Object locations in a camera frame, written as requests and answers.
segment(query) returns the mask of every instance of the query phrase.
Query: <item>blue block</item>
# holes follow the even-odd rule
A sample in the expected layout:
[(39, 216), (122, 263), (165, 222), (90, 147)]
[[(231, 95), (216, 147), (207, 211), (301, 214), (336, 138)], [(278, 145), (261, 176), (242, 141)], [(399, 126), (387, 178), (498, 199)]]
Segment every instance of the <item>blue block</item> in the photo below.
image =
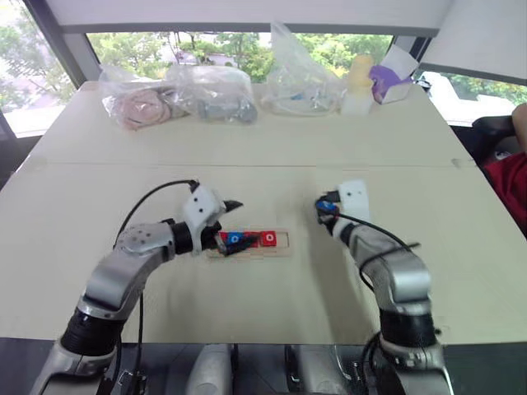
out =
[(317, 208), (321, 208), (323, 210), (328, 211), (335, 211), (337, 210), (337, 206), (332, 204), (331, 202), (326, 202), (325, 200), (317, 202), (316, 203)]
[(244, 238), (244, 234), (241, 232), (229, 232), (227, 233), (226, 245), (238, 243), (243, 238)]

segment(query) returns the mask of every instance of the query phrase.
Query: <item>person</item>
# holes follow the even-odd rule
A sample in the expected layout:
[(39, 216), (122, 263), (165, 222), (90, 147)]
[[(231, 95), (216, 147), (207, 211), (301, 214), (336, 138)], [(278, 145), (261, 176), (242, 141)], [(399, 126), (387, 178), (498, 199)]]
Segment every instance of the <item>person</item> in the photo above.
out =
[(489, 163), (484, 170), (497, 196), (527, 238), (527, 103), (512, 112), (521, 152)]

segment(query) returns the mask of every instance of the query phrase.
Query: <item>red block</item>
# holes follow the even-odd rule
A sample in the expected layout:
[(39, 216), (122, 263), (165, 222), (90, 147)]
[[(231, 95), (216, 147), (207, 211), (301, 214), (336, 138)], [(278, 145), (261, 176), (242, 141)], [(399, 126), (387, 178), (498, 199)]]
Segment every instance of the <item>red block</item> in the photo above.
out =
[(275, 232), (274, 230), (260, 232), (260, 245), (262, 247), (276, 247), (277, 232)]
[[(259, 232), (244, 232), (244, 237), (250, 237), (250, 236), (260, 236)], [(258, 248), (258, 239), (254, 243), (250, 245), (252, 249)]]

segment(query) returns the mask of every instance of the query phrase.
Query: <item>table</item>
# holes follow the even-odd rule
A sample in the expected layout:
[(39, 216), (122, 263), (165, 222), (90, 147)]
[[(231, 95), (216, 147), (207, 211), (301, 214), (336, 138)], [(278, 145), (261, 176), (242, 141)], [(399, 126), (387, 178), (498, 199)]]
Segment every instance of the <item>table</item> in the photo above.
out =
[[(262, 114), (251, 128), (188, 118), (123, 132), (102, 111), (92, 86), (77, 92), (0, 193), (0, 337), (59, 336), (130, 207), (166, 180), (195, 177), (245, 203), (224, 217), (226, 228), (287, 229), (291, 256), (183, 256), (163, 265), (147, 283), (146, 342), (362, 344), (378, 327), (375, 301), (312, 208), (351, 178), (366, 181), (375, 223), (422, 243), (444, 343), (527, 339), (519, 280), (527, 244), (419, 89), (368, 118)], [(397, 125), (399, 139), (386, 132)], [(281, 143), (259, 153), (278, 135)], [(358, 141), (380, 155), (365, 155)], [(167, 189), (134, 221), (173, 216), (186, 196)], [(137, 325), (136, 311), (125, 342), (135, 340)]]

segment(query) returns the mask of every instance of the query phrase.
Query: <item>plastic bag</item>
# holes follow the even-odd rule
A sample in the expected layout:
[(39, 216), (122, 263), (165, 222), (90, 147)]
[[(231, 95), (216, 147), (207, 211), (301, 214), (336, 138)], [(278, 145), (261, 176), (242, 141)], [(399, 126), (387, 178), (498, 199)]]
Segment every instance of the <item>plastic bag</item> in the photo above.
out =
[(335, 111), (345, 86), (318, 64), (282, 23), (271, 24), (274, 65), (262, 98), (264, 108), (278, 114), (320, 116)]
[(177, 87), (171, 81), (138, 77), (115, 66), (102, 68), (102, 103), (120, 126), (135, 130), (187, 114), (179, 106)]
[(180, 107), (203, 120), (253, 123), (258, 117), (250, 77), (237, 68), (174, 65), (166, 79), (177, 86)]

